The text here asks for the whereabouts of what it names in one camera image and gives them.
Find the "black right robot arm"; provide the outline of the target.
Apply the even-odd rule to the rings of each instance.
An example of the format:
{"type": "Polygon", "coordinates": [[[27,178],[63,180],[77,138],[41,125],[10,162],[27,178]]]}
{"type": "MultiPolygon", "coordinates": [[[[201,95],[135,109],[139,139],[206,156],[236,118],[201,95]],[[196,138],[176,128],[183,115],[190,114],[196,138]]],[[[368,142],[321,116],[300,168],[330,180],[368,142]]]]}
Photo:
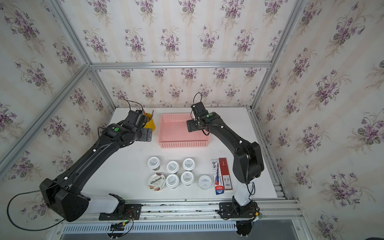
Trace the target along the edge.
{"type": "Polygon", "coordinates": [[[259,178],[264,171],[261,147],[256,142],[249,142],[229,128],[215,112],[208,112],[202,102],[191,105],[192,119],[187,121],[188,132],[200,131],[204,135],[216,136],[232,153],[233,173],[240,185],[236,189],[233,202],[244,207],[251,202],[252,180],[259,178]]]}

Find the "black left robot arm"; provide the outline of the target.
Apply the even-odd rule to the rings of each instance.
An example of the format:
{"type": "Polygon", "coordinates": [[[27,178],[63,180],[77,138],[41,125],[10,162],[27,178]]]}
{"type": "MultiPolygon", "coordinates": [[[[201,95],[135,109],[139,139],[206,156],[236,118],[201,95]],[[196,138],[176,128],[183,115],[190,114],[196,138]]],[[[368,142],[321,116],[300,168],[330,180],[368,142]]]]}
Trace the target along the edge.
{"type": "Polygon", "coordinates": [[[71,167],[55,179],[45,179],[40,190],[47,207],[73,222],[85,214],[106,214],[118,219],[126,214],[126,201],[116,194],[105,197],[86,195],[83,187],[102,164],[119,149],[128,147],[142,137],[148,121],[143,111],[128,112],[117,124],[107,126],[95,144],[71,167]]]}

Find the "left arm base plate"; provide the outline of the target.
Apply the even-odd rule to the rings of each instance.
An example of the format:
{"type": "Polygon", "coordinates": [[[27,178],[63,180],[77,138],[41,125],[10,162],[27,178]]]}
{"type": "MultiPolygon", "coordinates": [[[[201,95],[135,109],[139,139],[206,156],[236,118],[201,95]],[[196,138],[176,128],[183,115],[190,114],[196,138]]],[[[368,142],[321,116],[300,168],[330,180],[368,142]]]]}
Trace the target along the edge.
{"type": "Polygon", "coordinates": [[[125,204],[124,206],[117,207],[111,214],[101,213],[99,215],[99,221],[138,220],[142,206],[141,204],[125,204]]]}

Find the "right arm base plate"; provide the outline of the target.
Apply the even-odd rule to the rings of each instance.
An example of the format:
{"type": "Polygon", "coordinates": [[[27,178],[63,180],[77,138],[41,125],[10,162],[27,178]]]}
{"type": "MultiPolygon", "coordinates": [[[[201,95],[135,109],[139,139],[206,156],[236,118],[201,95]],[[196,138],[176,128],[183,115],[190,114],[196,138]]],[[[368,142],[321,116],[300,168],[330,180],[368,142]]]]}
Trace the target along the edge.
{"type": "Polygon", "coordinates": [[[255,201],[250,201],[245,206],[240,206],[236,202],[223,202],[219,203],[218,214],[224,220],[231,218],[252,219],[260,214],[260,208],[255,201]]]}

